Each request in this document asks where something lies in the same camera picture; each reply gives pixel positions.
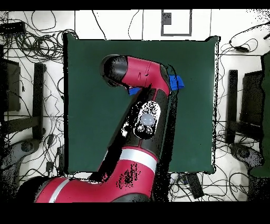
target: black strip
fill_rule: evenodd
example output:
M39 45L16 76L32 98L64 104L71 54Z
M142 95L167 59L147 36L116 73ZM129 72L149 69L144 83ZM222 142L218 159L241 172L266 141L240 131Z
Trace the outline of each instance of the black strip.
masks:
M227 117L225 143L234 143L235 131L231 130L229 122L236 122L237 114L237 83L238 70L229 70L228 75L228 94L227 94Z
M186 174L186 177L190 187L190 192L192 193L194 199L203 197L205 194L203 192L203 188L201 187L197 173L188 173Z
M64 172L69 174L69 73L68 73L68 34L63 34L63 70L64 70L64 138L65 138L65 157L64 157Z
M33 117L38 117L38 125L32 128L33 138L41 140L43 130L43 80L46 66L36 63L34 66L34 85L33 85Z

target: wire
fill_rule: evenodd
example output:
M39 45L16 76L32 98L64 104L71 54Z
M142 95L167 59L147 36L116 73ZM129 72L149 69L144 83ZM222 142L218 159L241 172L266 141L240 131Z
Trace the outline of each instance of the wire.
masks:
M32 24L33 24L33 26L35 27L36 31L51 30L51 29L53 29L53 28L56 27L56 18L55 18L55 15L53 14L53 11L50 11L50 12L52 13L52 15L53 15L53 18L54 18L54 25L53 25L53 27L46 28L46 29L42 29L42 30L39 30L38 28L36 28L36 26L35 26L34 23L33 23L33 15L34 15L35 12L36 12L36 11L33 11L32 15L31 15L31 21L32 21Z
M64 94L64 93L60 91L60 89L59 89L59 83L60 83L60 81L61 81L63 78L64 78L64 77L62 77L61 79L59 79L59 81L58 81L58 83L57 83L57 90L58 90L58 92L60 92L61 94Z
M28 110L28 107L27 107L25 101L23 100L23 98L22 98L21 96L19 96L18 94L16 94L15 92L12 92L11 90L8 90L8 92L11 92L12 94L18 96L18 97L23 101L23 103L24 103L24 105L25 105L25 107L26 107L26 110L27 110L27 112L28 112L30 118L32 118L32 116L31 116L31 114L30 114L30 112L29 112L29 110Z
M241 31L241 32L235 34L235 35L229 40L229 44L232 46L232 48L235 48L235 46L232 45L232 39L233 39L234 37L236 37L237 35L239 35L239 34L241 34L241 33L244 33L244 32L247 32L247 31L249 31L249 30L252 30L252 29L254 29L254 28L257 28L257 27L259 27L259 26L269 25L269 24L270 24L270 21L268 21L267 23L263 23L263 24L259 24L259 25L252 26L251 28L248 28L247 30Z
M94 14L94 10L92 10L92 13L93 13L93 15L94 15L94 17L95 17L95 21L96 21L97 25L99 26L99 29L101 30L101 32L102 32L103 35L104 35L104 39L107 40L107 39L106 39L106 36L105 36L105 33L104 33L104 31L101 29L101 27L100 27L100 25L99 25L99 22L98 22L98 20L97 20L97 17L96 17L95 14Z
M130 24L129 24L129 29L130 29L130 26L131 26L131 23L133 21L133 18L137 15L137 13L139 12L140 10L138 10L135 15L132 17L131 21L130 21Z

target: cable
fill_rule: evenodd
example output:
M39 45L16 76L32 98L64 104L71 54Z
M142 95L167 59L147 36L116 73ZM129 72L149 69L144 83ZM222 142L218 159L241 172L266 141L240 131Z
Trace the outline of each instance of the cable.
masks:
M35 34L29 32L29 31L26 31L25 36L21 35L21 36L16 36L16 37L12 37L12 38L6 38L4 36L2 37L2 42L4 43L3 45L4 45L5 48L7 48L5 54L7 54L9 50L13 49L14 45L16 45L17 48L22 52L23 56L19 56L18 53L15 51L17 56L16 57L10 57L10 58L18 58L20 60L21 64L25 68L26 72L30 76L31 80L29 81L27 78L23 77L21 74L20 74L20 76L23 79L30 82L31 84L33 84L32 76L29 74L27 68L24 66L24 63L22 62L21 58L26 58L26 59L28 59L28 61L30 61L32 63L35 63L36 62L35 60L38 60L39 62L54 61L56 63L62 63L62 61L61 62L59 62L59 61L63 59L63 44L60 42L60 39L62 39L62 41L63 41L63 34L64 33L71 33L74 36L74 38L78 39L77 34L73 30L70 30L70 29L67 29L67 30L64 30L64 31L48 31L48 32L46 32L47 30L52 29L52 28L55 27L56 20L55 20L55 23L54 23L53 27L48 28L48 29L38 30L37 27L35 26L34 21L33 21L34 13L35 13L35 11L32 13L32 16L31 16L32 25L29 24L28 19L27 19L26 15L25 15L25 12L24 12L24 15L25 15L25 18L27 20L27 23L26 23L27 28L32 29L35 32ZM15 20L10 20L10 21L16 22L16 21L21 21L21 20L15 19ZM61 96L60 90L58 88L59 83L58 83L58 85L56 85L53 78L52 78L52 76L48 72L47 72L47 74L52 79L57 91L59 92L59 95ZM46 110L45 102L50 97L54 97L56 99L56 103L57 103L58 98L56 98L54 95L52 95L52 91L45 84L45 81L44 81L44 85L50 91L50 95L48 97L43 97L44 110L45 110L46 114L48 115L47 110ZM28 110L27 106L26 106L26 109L28 111L29 116L32 117L31 114L29 113L29 110ZM52 136L52 135L54 136L54 141L53 141L53 144L51 145L50 148L52 148L58 141L59 141L60 147L61 147L61 139L60 139L60 137L62 137L63 131L60 129L60 121L61 121L61 119L57 118L55 120L54 127L53 127L53 123L51 123L50 133L47 135L46 138L43 139L43 141L44 141L43 142L43 153L38 157L38 158L40 158L41 156L44 156L44 159L43 159L43 162L41 163L41 165L44 163L45 160L52 161L51 155L49 153L49 148L46 147L46 140L49 138L49 136ZM52 134L55 129L59 130L60 134L57 134L57 135ZM53 161L54 167L57 170L57 167L56 167L56 156L57 156L57 154L54 155L53 152L51 152L51 153L53 154L53 157L54 157L54 159L53 159L54 160ZM23 162L23 163L28 163L30 161L37 160L38 158L29 160L29 161ZM39 172L38 169L30 169L30 170L28 170L28 172L20 179L20 181L24 181L23 180L24 177L31 176L35 172L38 172L40 175L44 175L41 172Z
M101 27L100 27L100 25L99 25L99 22L98 22L98 20L97 20L97 17L96 17L95 14L94 14L94 10L92 10L92 13L93 13L93 15L94 15L94 17L95 17L95 21L97 22L97 25L99 26L99 29L101 30L101 32L102 32L103 35L104 35L104 39L107 40L107 39L106 39L106 36L105 36L105 33L104 33L104 31L101 29Z
M61 81L63 78L64 78L64 77L62 77L61 79L59 79L59 81L58 81L58 83L57 83L57 90L58 90L58 92L60 92L61 94L64 94L64 93L60 91L60 89L59 89L59 83L60 83L60 81Z
M26 110L27 110L27 112L28 112L30 118L32 118L32 116L31 116L31 114L30 114L30 112L29 112L29 110L28 110L28 107L27 107L25 101L23 100L23 98L22 98L21 96L19 96L18 94L16 94L15 92L12 92L11 90L7 90L7 91L13 93L13 94L16 95L16 96L18 96L18 97L23 101L23 103L24 103L24 105L25 105L25 107L26 107Z
M239 47L241 47L241 46L233 46L233 45L232 45L232 39L233 39L234 37L236 37L237 35L239 35L239 34L241 34L241 33L244 33L244 32L247 32L247 31L249 31L249 30L252 30L252 29L254 29L254 28L257 28L257 27L259 27L259 26L269 25L269 24L270 24L270 21L268 21L267 23L263 23L263 24L259 24L259 25L252 26L252 27L248 28L247 30L244 30L244 31L241 31L241 32L235 34L235 35L229 40L230 46L231 46L232 48L234 48L234 49L239 49Z
M36 28L36 26L35 26L34 23L33 23L33 15L34 15L35 12L36 12L36 11L33 11L32 15L31 15L31 21L32 21L32 24L33 24L33 26L35 27L36 31L51 30L51 29L53 29L53 28L56 27L56 18L55 18L55 15L53 14L53 11L50 11L50 12L52 13L52 15L53 15L53 18L54 18L54 25L53 25L53 27L46 28L46 29L42 29L42 30L39 30L38 28Z
M135 15L132 17L131 21L130 21L130 24L129 24L129 29L130 29L130 26L131 26L131 23L133 21L133 18L137 15L137 13L139 12L140 10L138 10Z

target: metal stand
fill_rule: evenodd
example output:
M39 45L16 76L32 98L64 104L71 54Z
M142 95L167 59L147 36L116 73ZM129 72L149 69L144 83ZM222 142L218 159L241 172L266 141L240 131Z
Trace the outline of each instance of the metal stand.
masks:
M242 113L240 116L240 121L236 121L237 114L237 82L238 82L238 71L230 70L228 77L228 96L227 96L227 117L226 117L226 133L225 133L225 143L232 144L235 140L235 133L241 133L246 137L252 138L256 141L260 141L263 138L263 129L262 126L258 125L261 123L260 121L260 113L257 114L257 119L249 118L248 114L246 114L246 110L249 105L247 105L247 101L252 100L255 101L257 99L257 104L260 105L259 95L257 94L254 99L242 99Z
M33 139L42 140L45 133L43 128L43 80L46 65L36 63L34 68L33 87L33 117L20 118L3 122L0 135L8 135L14 132L32 128Z

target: table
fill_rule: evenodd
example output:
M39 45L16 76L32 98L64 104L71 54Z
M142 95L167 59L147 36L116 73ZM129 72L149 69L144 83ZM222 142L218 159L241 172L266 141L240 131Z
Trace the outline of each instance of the table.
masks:
M96 171L131 97L109 87L99 74L108 54L171 64L185 88L178 96L177 125L170 172L213 173L213 96L219 37L206 41L76 40L67 35L68 113L65 168L68 173Z

